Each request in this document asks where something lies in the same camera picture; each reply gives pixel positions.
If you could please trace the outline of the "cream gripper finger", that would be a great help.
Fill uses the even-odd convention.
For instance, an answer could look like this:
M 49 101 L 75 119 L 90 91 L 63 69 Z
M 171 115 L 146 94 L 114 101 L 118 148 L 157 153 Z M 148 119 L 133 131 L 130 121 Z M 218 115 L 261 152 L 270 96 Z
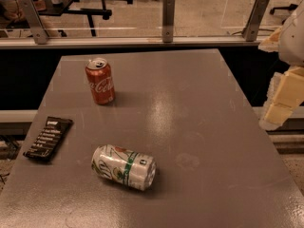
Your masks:
M 284 73 L 272 77 L 259 125 L 272 131 L 281 127 L 304 102 L 304 67 L 290 66 Z
M 258 48 L 265 52 L 278 52 L 278 41 L 281 31 L 282 28 L 277 28 L 258 45 Z

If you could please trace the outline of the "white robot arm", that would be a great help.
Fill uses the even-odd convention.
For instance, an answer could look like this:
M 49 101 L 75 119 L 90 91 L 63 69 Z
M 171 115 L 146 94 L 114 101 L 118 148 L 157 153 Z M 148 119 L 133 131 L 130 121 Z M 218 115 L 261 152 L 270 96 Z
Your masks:
M 260 127 L 272 131 L 281 127 L 304 102 L 304 1 L 258 48 L 276 51 L 279 60 L 290 66 L 272 77 L 260 113 Z

